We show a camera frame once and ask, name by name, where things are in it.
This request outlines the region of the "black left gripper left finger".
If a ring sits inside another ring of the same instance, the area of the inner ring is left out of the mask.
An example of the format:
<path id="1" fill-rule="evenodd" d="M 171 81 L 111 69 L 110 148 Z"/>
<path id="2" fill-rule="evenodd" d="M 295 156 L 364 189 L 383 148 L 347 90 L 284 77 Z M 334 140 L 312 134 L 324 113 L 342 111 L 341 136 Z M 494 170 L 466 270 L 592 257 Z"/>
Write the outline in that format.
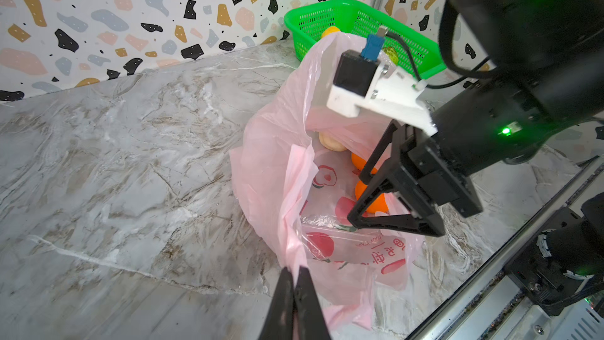
<path id="1" fill-rule="evenodd" d="M 294 278 L 288 268 L 279 276 L 259 340 L 292 340 L 294 338 Z"/>

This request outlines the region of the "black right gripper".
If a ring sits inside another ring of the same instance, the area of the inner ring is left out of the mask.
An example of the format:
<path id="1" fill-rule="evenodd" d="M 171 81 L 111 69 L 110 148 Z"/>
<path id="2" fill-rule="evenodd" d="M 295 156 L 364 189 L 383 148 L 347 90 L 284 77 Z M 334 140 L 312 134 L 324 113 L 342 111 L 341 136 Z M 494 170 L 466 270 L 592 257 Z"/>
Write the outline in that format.
<path id="1" fill-rule="evenodd" d="M 418 128 L 392 120 L 372 153 L 356 154 L 366 160 L 360 180 L 367 188 L 347 214 L 355 228 L 441 237 L 445 225 L 438 206 L 450 204 L 462 217 L 483 211 L 470 179 L 457 172 L 434 139 Z M 389 213 L 366 212 L 381 194 Z"/>

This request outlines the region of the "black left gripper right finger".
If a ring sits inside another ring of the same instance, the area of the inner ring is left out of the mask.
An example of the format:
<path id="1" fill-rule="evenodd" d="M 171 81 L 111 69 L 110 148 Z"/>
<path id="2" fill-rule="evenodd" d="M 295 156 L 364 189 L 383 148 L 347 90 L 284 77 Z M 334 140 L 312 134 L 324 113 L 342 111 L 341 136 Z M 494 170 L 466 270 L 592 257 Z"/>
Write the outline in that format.
<path id="1" fill-rule="evenodd" d="M 331 340 L 311 273 L 305 267 L 299 268 L 294 299 L 297 312 L 298 338 L 300 340 Z"/>

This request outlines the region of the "orange fruit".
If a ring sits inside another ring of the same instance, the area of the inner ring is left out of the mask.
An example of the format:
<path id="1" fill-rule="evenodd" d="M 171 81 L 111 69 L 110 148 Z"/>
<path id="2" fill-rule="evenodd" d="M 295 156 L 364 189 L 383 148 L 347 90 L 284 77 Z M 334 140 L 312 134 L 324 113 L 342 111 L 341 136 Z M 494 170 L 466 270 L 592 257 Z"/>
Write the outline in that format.
<path id="1" fill-rule="evenodd" d="M 362 194 L 365 192 L 367 185 L 362 181 L 359 181 L 355 186 L 355 197 L 357 200 L 360 199 Z M 366 212 L 369 214 L 376 214 L 378 212 L 389 213 L 389 208 L 385 201 L 385 195 L 379 195 L 366 209 Z"/>
<path id="2" fill-rule="evenodd" d="M 352 164 L 354 165 L 354 167 L 358 170 L 358 171 L 362 171 L 365 166 L 366 166 L 366 160 L 361 158 L 359 155 L 351 153 L 351 161 Z"/>

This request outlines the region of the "pink plastic bag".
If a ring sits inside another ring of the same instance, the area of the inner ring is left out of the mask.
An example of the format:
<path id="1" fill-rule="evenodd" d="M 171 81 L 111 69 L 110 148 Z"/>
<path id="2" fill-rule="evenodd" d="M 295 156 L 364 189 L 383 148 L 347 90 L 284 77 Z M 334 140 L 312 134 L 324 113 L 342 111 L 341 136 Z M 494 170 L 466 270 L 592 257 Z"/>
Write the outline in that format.
<path id="1" fill-rule="evenodd" d="M 371 328 L 377 283 L 402 290 L 424 237 L 397 231 L 358 230 L 347 220 L 359 173 L 351 153 L 373 152 L 389 119 L 371 112 L 346 118 L 314 105 L 343 52 L 365 39 L 335 33 L 319 41 L 275 98 L 244 130 L 230 152 L 232 186 L 245 218 L 297 274 L 309 269 L 329 329 L 354 323 Z M 322 146 L 325 132 L 348 148 Z"/>

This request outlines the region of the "green fruit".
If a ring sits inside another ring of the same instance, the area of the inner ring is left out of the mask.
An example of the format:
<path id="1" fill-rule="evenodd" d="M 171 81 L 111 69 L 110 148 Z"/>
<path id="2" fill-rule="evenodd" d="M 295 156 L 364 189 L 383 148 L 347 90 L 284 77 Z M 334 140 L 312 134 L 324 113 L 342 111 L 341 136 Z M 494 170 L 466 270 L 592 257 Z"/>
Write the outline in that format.
<path id="1" fill-rule="evenodd" d="M 398 52 L 396 51 L 396 49 L 394 47 L 384 47 L 382 49 L 382 51 L 389 57 L 390 61 L 395 64 L 398 65 L 399 64 L 399 55 Z"/>

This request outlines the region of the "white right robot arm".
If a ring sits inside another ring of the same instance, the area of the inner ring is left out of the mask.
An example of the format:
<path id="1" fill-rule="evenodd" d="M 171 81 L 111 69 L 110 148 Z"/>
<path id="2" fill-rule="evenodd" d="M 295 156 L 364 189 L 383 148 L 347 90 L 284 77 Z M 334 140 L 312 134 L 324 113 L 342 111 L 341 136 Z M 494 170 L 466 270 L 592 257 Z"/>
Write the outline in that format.
<path id="1" fill-rule="evenodd" d="M 438 43 L 474 84 L 432 115 L 433 135 L 391 122 L 361 172 L 355 228 L 440 237 L 437 206 L 481 212 L 471 175 L 526 162 L 603 109 L 603 0 L 446 0 Z"/>

